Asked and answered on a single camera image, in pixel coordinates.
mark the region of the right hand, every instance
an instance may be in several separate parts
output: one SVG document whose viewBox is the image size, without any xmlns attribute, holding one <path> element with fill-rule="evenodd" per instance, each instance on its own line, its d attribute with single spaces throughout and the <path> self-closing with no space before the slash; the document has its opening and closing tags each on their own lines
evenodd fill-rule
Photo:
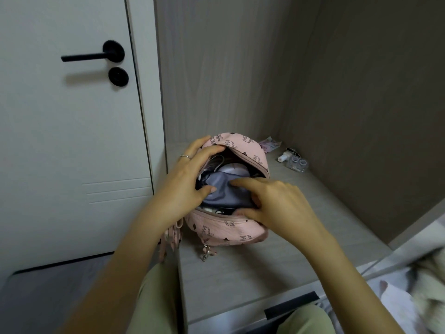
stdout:
<svg viewBox="0 0 445 334">
<path fill-rule="evenodd" d="M 329 236 L 298 187 L 265 178 L 239 178 L 231 181 L 252 193 L 259 207 L 241 208 L 234 215 L 256 220 L 306 252 Z"/>
</svg>

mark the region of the pink backpack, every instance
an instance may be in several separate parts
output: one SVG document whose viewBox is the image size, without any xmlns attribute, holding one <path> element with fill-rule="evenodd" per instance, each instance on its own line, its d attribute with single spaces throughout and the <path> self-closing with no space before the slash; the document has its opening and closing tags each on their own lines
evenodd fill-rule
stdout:
<svg viewBox="0 0 445 334">
<path fill-rule="evenodd" d="M 224 133 L 212 137 L 203 145 L 203 148 L 211 145 L 225 145 L 226 149 L 259 170 L 265 178 L 270 178 L 266 155 L 261 146 L 253 139 L 241 134 Z M 244 216 L 216 214 L 197 207 L 183 219 L 204 244 L 203 261 L 209 255 L 216 254 L 210 249 L 210 246 L 253 244 L 264 241 L 268 236 L 266 227 L 252 219 L 246 219 Z M 164 258 L 167 243 L 170 243 L 172 249 L 178 247 L 182 225 L 183 220 L 180 220 L 165 231 L 165 236 L 161 239 L 159 253 L 161 261 Z"/>
</svg>

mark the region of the white door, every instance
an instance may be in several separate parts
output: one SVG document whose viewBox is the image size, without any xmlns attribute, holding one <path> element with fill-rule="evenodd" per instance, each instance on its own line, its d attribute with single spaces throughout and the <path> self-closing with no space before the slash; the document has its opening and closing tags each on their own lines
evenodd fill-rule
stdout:
<svg viewBox="0 0 445 334">
<path fill-rule="evenodd" d="M 124 0 L 0 0 L 0 42 L 0 275 L 113 251 L 153 195 Z"/>
</svg>

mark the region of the left hand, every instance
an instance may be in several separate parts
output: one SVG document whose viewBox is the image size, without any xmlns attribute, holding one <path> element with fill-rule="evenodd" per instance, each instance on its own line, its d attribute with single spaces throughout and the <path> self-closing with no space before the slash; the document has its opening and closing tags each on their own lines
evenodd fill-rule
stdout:
<svg viewBox="0 0 445 334">
<path fill-rule="evenodd" d="M 206 185 L 200 190 L 195 189 L 196 178 L 199 170 L 209 157 L 225 149 L 222 145 L 213 145 L 204 148 L 199 153 L 198 149 L 210 139 L 210 136 L 197 139 L 182 153 L 188 157 L 180 157 L 178 162 L 169 172 L 167 178 L 145 208 L 149 213 L 149 219 L 159 223 L 160 231 L 166 230 L 187 213 L 198 207 L 215 187 Z"/>
</svg>

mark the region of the leg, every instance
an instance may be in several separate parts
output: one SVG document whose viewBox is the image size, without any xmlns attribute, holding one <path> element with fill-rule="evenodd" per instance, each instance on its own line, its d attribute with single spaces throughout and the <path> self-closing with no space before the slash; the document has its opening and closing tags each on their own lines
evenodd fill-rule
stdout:
<svg viewBox="0 0 445 334">
<path fill-rule="evenodd" d="M 176 334 L 180 302 L 178 269 L 166 263 L 155 265 L 142 281 L 127 334 Z"/>
<path fill-rule="evenodd" d="M 331 319 L 315 305 L 300 307 L 284 321 L 277 334 L 335 334 Z"/>
</svg>

